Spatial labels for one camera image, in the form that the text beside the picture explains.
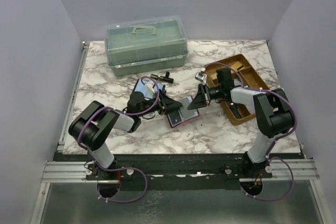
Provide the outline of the red card holder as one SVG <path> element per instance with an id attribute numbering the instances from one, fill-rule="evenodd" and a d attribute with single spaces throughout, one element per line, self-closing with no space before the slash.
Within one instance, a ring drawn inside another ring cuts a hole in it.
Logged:
<path id="1" fill-rule="evenodd" d="M 181 121 L 180 124 L 176 125 L 175 127 L 178 127 L 179 125 L 181 125 L 183 123 L 186 123 L 186 122 L 188 122 L 188 121 L 190 121 L 190 120 L 192 120 L 192 119 L 197 118 L 197 117 L 200 116 L 200 113 L 199 113 L 198 109 L 194 109 L 194 110 L 188 110 L 187 109 L 188 105 L 192 102 L 192 100 L 193 100 L 193 97 L 190 96 L 190 95 L 186 96 L 186 97 L 184 97 L 184 98 L 182 98 L 182 99 L 179 100 L 179 102 L 181 102 L 182 105 L 183 105 L 178 110 L 178 112 L 179 112 L 179 114 L 181 116 L 182 121 Z M 170 128 L 172 128 L 172 129 L 175 128 L 175 127 L 171 126 L 171 123 L 170 123 L 170 120 L 168 118 L 168 115 L 166 117 L 167 117 L 167 121 L 168 121 L 168 123 L 170 125 Z"/>

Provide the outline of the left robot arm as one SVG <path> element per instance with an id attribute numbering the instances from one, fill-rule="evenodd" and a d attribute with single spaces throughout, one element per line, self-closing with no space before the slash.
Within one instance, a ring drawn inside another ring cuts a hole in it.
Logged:
<path id="1" fill-rule="evenodd" d="M 106 144 L 113 129 L 132 133 L 140 126 L 140 117 L 151 112 L 168 115 L 183 106 L 161 90 L 155 95 L 147 100 L 142 92 L 132 92 L 124 112 L 93 101 L 72 121 L 68 134 L 101 169 L 107 170 L 115 160 Z"/>

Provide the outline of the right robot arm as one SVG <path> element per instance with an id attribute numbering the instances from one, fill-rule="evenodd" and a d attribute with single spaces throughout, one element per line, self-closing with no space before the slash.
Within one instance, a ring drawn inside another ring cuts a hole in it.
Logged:
<path id="1" fill-rule="evenodd" d="M 267 165 L 275 143 L 290 134 L 296 125 L 295 114 L 283 89 L 264 90 L 236 86 L 229 68 L 216 70 L 218 85 L 209 87 L 202 82 L 188 110 L 209 106 L 212 100 L 222 99 L 254 109 L 259 132 L 253 145 L 242 158 L 241 171 L 245 176 L 258 173 Z"/>

